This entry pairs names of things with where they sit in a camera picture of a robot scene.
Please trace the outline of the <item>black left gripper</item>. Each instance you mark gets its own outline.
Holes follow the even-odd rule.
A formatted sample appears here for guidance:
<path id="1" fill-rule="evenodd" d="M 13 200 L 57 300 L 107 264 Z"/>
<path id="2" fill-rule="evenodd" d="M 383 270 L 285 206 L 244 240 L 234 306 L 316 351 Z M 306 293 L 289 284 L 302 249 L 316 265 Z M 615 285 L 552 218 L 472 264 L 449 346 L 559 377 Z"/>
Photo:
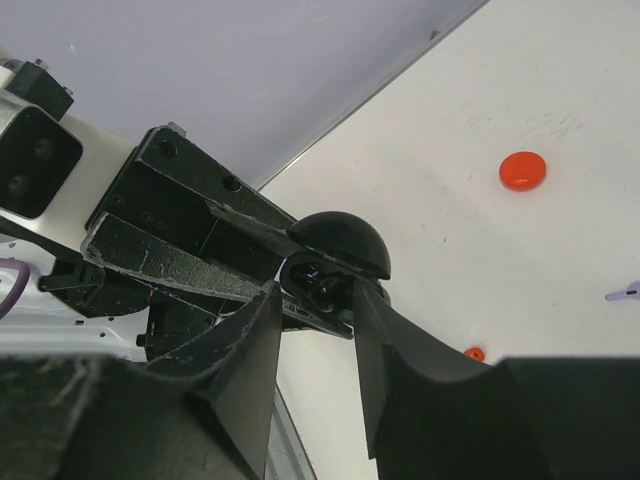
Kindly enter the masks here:
<path id="1" fill-rule="evenodd" d="M 86 222 L 84 259 L 40 283 L 86 317 L 148 310 L 137 343 L 156 358 L 214 326 L 298 250 L 296 219 L 168 127 L 147 132 Z"/>

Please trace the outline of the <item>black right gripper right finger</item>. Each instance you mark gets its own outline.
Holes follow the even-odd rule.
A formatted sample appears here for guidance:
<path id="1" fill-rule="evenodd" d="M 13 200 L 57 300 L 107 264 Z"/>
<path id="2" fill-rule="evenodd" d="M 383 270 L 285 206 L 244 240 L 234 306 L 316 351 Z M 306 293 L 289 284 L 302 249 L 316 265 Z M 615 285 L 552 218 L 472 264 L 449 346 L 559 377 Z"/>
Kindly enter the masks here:
<path id="1" fill-rule="evenodd" d="M 635 358 L 471 359 L 353 290 L 369 456 L 382 479 L 635 479 Z"/>

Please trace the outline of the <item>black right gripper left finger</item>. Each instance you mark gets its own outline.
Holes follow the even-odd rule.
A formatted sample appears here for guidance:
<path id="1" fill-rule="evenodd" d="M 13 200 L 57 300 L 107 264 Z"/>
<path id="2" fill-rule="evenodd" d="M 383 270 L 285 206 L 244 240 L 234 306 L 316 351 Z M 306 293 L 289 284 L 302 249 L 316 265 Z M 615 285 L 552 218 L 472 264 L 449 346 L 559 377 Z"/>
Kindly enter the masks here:
<path id="1" fill-rule="evenodd" d="M 5 479 L 260 479 L 282 332 L 270 281 L 235 314 L 139 365 L 1 359 Z"/>

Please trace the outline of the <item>black earbud charging case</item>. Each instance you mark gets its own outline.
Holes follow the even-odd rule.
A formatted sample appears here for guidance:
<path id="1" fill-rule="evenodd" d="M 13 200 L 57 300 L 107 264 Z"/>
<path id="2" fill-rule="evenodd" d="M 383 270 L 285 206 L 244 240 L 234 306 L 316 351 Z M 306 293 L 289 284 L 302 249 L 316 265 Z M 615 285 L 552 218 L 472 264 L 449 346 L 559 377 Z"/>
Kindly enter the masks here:
<path id="1" fill-rule="evenodd" d="M 391 278 L 391 260 L 379 232 L 346 212 L 319 212 L 296 221 L 288 237 L 301 247 L 280 271 L 284 291 L 312 309 L 337 314 L 352 308 L 357 281 L 373 284 L 385 301 L 382 286 Z"/>

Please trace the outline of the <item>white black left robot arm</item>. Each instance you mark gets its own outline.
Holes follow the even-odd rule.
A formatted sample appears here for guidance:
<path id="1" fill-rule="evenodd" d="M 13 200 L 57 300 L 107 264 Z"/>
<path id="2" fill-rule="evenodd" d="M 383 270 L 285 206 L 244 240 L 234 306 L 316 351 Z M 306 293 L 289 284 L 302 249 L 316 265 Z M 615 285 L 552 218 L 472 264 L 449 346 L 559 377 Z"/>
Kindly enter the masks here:
<path id="1" fill-rule="evenodd" d="M 1 348 L 164 356 L 283 279 L 294 223 L 172 126 L 91 149 L 28 108 L 1 127 Z"/>

